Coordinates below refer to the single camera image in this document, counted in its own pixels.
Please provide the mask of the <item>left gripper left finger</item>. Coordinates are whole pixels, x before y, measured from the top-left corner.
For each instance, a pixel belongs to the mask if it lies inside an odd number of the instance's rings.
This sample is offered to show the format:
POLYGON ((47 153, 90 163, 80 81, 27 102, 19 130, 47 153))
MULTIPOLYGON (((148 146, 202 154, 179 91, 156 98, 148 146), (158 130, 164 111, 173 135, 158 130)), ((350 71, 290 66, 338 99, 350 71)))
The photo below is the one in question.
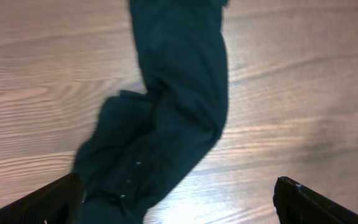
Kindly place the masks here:
POLYGON ((0 224, 72 224, 84 197, 79 175, 67 174, 0 208, 0 224))

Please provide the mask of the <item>black garment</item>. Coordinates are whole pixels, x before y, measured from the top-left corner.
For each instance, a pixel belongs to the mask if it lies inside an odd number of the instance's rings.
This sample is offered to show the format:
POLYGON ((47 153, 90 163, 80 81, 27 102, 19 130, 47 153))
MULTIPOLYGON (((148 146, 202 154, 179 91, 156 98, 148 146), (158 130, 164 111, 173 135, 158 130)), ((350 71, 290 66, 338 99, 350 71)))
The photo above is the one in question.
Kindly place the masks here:
POLYGON ((226 1, 129 3, 145 93, 108 98, 73 171, 86 187, 78 223, 142 223, 214 147, 228 110, 226 1))

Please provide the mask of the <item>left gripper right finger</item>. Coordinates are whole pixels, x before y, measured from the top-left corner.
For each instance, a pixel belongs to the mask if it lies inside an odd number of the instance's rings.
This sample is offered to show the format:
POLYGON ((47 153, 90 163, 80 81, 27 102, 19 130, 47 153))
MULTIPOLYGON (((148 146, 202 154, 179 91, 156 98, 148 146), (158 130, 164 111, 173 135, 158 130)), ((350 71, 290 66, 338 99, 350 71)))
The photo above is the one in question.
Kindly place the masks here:
POLYGON ((358 214, 282 176, 273 195, 280 224, 358 224, 358 214))

